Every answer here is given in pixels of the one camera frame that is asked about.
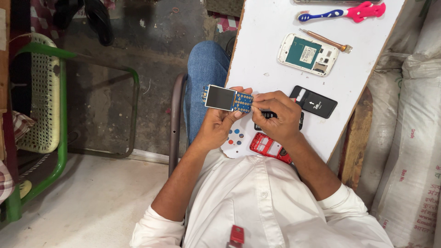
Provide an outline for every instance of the white floor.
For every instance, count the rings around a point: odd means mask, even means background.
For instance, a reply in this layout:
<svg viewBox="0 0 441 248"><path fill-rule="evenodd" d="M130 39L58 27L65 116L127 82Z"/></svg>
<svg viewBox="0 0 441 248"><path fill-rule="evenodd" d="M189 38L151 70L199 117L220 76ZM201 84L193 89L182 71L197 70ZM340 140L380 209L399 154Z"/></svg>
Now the white floor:
<svg viewBox="0 0 441 248"><path fill-rule="evenodd" d="M128 247L167 175L167 165L70 154L55 185L0 230L0 247Z"/></svg>

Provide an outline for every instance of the blue jeans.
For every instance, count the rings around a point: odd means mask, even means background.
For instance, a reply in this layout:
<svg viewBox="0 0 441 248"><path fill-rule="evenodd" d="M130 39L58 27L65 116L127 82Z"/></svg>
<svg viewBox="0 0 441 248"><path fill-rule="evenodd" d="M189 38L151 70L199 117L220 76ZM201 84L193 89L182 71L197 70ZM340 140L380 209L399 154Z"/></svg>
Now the blue jeans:
<svg viewBox="0 0 441 248"><path fill-rule="evenodd" d="M184 96L184 120L190 145L201 127L207 107L202 103L204 86L224 87L230 58L214 41L202 41L188 57L188 79Z"/></svg>

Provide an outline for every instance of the man's left hand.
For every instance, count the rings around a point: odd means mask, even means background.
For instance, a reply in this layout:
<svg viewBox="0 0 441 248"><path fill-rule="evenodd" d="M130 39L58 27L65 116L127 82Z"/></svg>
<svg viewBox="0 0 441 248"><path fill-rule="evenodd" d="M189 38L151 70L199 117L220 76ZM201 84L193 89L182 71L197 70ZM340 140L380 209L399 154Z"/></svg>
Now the man's left hand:
<svg viewBox="0 0 441 248"><path fill-rule="evenodd" d="M245 94L251 94L253 92L253 89L243 89L241 86L232 87L230 89ZM247 114L238 110L230 112L221 109L208 108L201 128L192 144L198 145L198 147L207 152L221 147L222 144L227 141L228 132L233 123L245 115Z"/></svg>

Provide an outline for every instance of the battery label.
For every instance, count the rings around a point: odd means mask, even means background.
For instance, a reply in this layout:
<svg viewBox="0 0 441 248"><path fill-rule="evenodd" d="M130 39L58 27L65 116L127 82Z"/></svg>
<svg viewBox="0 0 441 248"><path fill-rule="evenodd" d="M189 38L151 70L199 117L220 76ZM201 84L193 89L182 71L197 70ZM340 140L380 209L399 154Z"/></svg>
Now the battery label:
<svg viewBox="0 0 441 248"><path fill-rule="evenodd" d="M305 48L303 49L303 53L302 56L300 57L300 61L311 64L316 51L317 49L306 45Z"/></svg>

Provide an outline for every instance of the pink toothbrush handle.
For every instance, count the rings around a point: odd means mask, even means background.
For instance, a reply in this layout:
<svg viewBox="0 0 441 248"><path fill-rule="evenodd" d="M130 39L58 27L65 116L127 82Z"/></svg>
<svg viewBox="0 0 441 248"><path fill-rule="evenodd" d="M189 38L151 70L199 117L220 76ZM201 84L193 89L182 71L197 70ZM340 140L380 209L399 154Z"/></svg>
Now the pink toothbrush handle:
<svg viewBox="0 0 441 248"><path fill-rule="evenodd" d="M373 5L371 2L366 1L357 7L349 8L347 10L347 17L352 17L354 22L359 23L366 19L368 16L380 17L386 11L386 4Z"/></svg>

